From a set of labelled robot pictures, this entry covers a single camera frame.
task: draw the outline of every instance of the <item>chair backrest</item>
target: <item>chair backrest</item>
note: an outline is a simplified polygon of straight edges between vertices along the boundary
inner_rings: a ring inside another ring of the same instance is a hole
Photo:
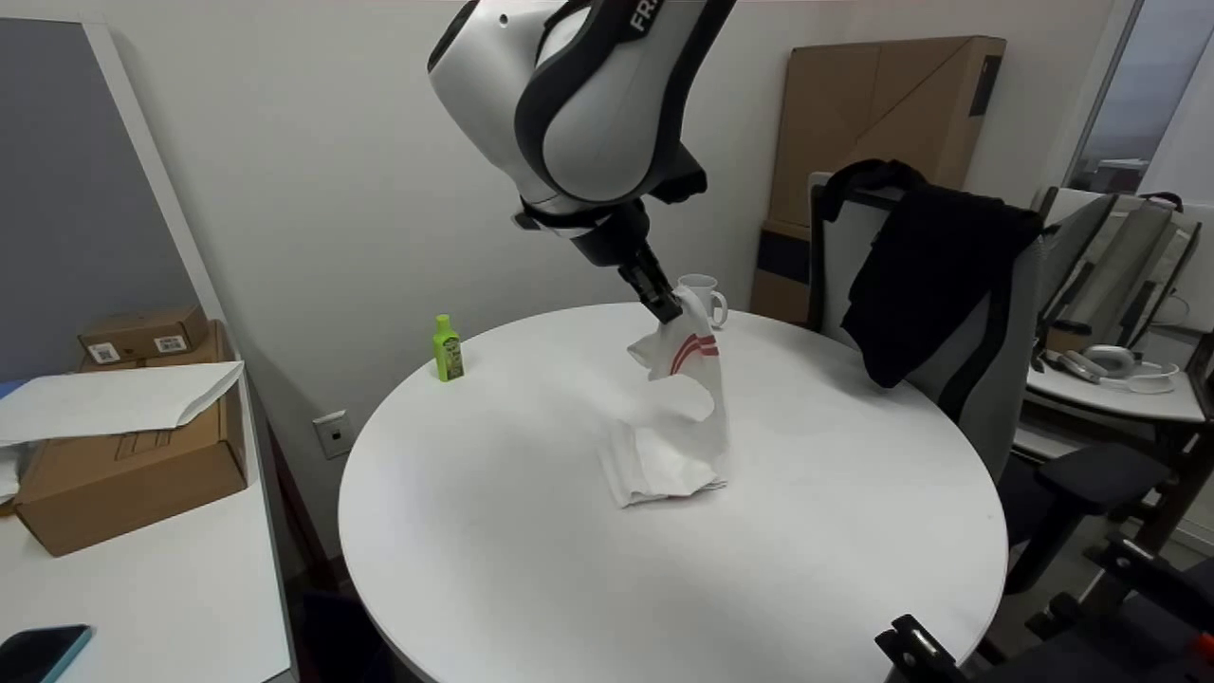
[[[1107,219],[1112,204],[1116,204],[1116,195],[1087,195],[1087,189],[1067,189],[1067,186],[1048,189],[1039,204],[1048,223],[1042,264],[1039,264],[1039,313],[1052,307],[1063,282],[1071,277],[1071,270],[1078,264],[1078,258],[1100,232],[1100,223]]]
[[[842,330],[842,314],[848,307],[848,285],[868,263],[872,239],[880,237],[891,203],[895,199],[889,195],[848,199],[837,219],[823,223],[823,237],[813,237],[813,249],[815,249],[813,264],[823,270],[813,291],[820,307],[820,334],[837,338],[846,347],[853,347],[848,334]],[[986,313],[990,313],[990,296],[953,330],[953,338],[919,373],[909,373],[909,385],[919,390],[925,390],[930,400],[940,400],[948,380],[983,347]],[[1029,377],[1032,340],[1037,340],[1037,313],[1039,313],[1039,243],[1032,243],[1016,258],[1004,340],[958,410],[958,429],[968,431],[968,442],[973,445],[973,452],[986,458],[995,476],[1002,476],[1013,452],[1013,431],[1025,401],[1025,377]]]
[[[1214,282],[1214,204],[1183,203],[1183,211],[1202,223],[1202,237],[1193,243],[1193,254],[1178,270],[1169,305],[1152,321],[1172,330],[1206,334],[1214,330],[1214,307],[1206,305],[1210,282]]]
[[[1183,377],[1192,380],[1206,419],[1214,419],[1214,334],[1210,330],[1193,340],[1183,366]]]

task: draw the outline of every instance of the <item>gray wall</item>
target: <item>gray wall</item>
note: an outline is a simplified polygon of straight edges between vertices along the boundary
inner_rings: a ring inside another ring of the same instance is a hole
[[[84,29],[0,20],[0,380],[170,305],[196,296]]]

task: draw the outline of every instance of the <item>white wall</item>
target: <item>white wall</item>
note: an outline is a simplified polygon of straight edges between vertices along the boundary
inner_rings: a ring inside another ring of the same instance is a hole
[[[748,296],[789,44],[1004,34],[1008,66],[973,160],[983,189],[1057,182],[1130,0],[739,0],[688,144],[712,195],[655,211],[667,270]],[[518,237],[511,186],[440,115],[426,53],[450,0],[96,0],[177,182],[218,296],[288,425],[307,504],[335,550],[337,467],[307,419],[364,419],[426,361],[430,321],[614,301],[564,243]]]

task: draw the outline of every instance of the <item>black chair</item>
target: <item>black chair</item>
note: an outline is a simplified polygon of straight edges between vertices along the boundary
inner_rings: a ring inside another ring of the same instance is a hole
[[[897,203],[897,189],[856,189],[846,195],[836,219],[823,219],[823,203],[815,189],[815,227],[813,227],[813,330],[836,340],[846,340],[842,314],[848,307],[848,282],[860,273],[872,239],[880,237],[889,210]],[[986,458],[996,480],[1002,504],[1008,517],[1008,540],[1021,550],[1021,563],[1008,568],[1004,592],[1029,592],[1054,555],[1067,545],[1072,526],[1085,517],[1119,517],[1135,510],[1158,482],[1166,467],[1130,448],[1100,445],[1054,458],[1037,469],[1008,469],[1013,429],[1021,421],[1025,377],[1037,347],[1039,314],[1039,248],[1021,249],[1013,270],[1013,296],[1004,319],[1004,340],[986,361],[980,380],[968,390],[968,401],[943,405],[943,414],[968,431],[973,452]],[[919,390],[940,400],[973,347],[983,347],[990,301],[983,301],[958,330],[909,377]]]
[[[877,646],[897,683],[1214,683],[1214,563],[1176,572],[1158,555],[1119,540],[1094,555],[1135,601],[1078,616],[1039,650],[963,677],[954,659],[903,616]]]

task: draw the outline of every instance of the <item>white cloth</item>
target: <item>white cloth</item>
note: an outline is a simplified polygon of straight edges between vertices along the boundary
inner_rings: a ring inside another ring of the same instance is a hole
[[[647,501],[688,501],[724,487],[724,390],[719,349],[710,319],[688,307],[679,319],[642,338],[632,361],[647,369],[651,385],[688,377],[710,395],[710,410],[694,410],[688,390],[667,390],[679,419],[651,425],[610,425],[602,476],[622,510]]]

